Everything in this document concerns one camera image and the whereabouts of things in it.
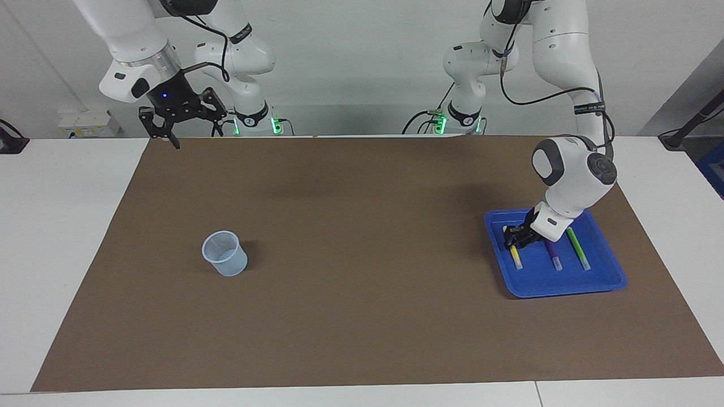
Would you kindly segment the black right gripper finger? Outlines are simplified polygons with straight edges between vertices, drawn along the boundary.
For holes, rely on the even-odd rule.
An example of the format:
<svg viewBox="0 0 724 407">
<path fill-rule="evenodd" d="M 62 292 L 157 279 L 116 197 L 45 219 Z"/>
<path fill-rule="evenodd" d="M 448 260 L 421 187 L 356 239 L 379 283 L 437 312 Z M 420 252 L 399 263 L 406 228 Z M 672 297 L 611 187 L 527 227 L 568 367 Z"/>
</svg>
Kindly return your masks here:
<svg viewBox="0 0 724 407">
<path fill-rule="evenodd" d="M 202 102 L 207 106 L 207 121 L 219 124 L 227 116 L 227 108 L 214 88 L 206 88 L 202 91 Z"/>
<path fill-rule="evenodd" d="M 174 149 L 180 149 L 178 138 L 173 134 L 174 123 L 168 122 L 165 118 L 160 125 L 155 123 L 155 110 L 152 107 L 140 108 L 140 121 L 151 139 L 160 138 L 170 142 Z"/>
</svg>

